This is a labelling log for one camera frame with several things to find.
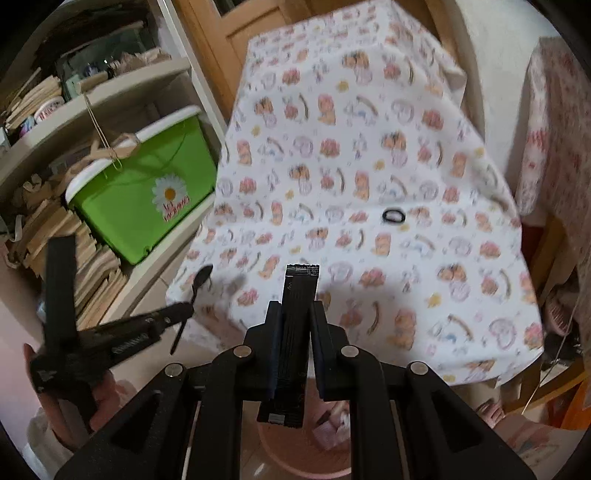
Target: orange object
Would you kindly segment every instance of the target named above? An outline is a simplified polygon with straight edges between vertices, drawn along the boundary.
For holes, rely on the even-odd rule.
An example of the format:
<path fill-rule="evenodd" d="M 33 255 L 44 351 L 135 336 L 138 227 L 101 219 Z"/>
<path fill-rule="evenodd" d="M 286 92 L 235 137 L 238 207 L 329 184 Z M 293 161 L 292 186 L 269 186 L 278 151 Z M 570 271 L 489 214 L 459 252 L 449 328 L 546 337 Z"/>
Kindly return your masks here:
<path fill-rule="evenodd" d="M 589 380 L 584 380 L 579 385 L 560 428 L 564 430 L 587 430 L 591 425 L 591 407 L 583 409 L 588 385 Z"/>

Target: wooden door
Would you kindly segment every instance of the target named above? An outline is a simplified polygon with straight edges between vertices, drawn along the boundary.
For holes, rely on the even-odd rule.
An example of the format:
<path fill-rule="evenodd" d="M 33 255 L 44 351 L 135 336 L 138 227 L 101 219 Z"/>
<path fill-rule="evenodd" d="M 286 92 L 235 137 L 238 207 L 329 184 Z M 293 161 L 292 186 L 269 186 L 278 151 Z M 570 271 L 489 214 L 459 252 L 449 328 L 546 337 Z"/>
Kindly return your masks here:
<path fill-rule="evenodd" d="M 220 1 L 176 0 L 176 4 L 226 118 L 232 110 L 248 41 L 311 16 L 305 0 L 246 0 L 225 14 L 216 5 Z"/>

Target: metal screw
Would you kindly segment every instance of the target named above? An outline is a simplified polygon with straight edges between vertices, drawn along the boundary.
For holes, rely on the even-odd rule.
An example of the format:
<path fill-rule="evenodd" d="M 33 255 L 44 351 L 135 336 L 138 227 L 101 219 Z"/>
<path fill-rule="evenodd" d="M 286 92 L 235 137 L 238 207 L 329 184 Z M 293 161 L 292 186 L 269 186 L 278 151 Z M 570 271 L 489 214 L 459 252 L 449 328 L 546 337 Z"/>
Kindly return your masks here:
<path fill-rule="evenodd" d="M 248 345 L 239 345 L 234 349 L 234 355 L 238 358 L 246 358 L 252 353 L 252 349 Z"/>
<path fill-rule="evenodd" d="M 181 364 L 168 364 L 164 369 L 164 373 L 169 377 L 177 377 L 183 373 L 183 366 Z"/>
<path fill-rule="evenodd" d="M 343 354 L 343 356 L 346 356 L 348 358 L 355 358 L 357 355 L 359 355 L 359 349 L 353 345 L 345 345 L 340 350 L 340 352 Z"/>
<path fill-rule="evenodd" d="M 429 372 L 429 367 L 423 362 L 413 362 L 410 364 L 410 370 L 416 375 L 425 375 Z"/>

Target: black clip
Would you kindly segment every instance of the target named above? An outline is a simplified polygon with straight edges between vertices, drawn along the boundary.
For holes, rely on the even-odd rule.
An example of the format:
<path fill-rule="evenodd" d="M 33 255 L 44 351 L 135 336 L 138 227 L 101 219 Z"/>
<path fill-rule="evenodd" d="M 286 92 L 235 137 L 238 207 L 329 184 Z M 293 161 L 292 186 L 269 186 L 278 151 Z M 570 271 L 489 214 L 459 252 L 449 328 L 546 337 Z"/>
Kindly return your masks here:
<path fill-rule="evenodd" d="M 399 208 L 386 208 L 382 214 L 382 220 L 386 223 L 404 223 L 406 214 Z"/>

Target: green plastic box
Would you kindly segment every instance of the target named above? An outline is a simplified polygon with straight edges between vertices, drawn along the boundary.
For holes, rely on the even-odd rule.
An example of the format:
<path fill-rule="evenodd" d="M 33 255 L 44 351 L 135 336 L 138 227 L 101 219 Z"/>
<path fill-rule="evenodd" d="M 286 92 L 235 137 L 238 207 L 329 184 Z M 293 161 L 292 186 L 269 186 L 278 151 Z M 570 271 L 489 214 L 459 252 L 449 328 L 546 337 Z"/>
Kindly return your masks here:
<path fill-rule="evenodd" d="M 199 112 L 188 106 L 154 122 L 137 132 L 141 146 L 121 165 L 96 160 L 68 185 L 66 202 L 132 265 L 214 188 Z"/>

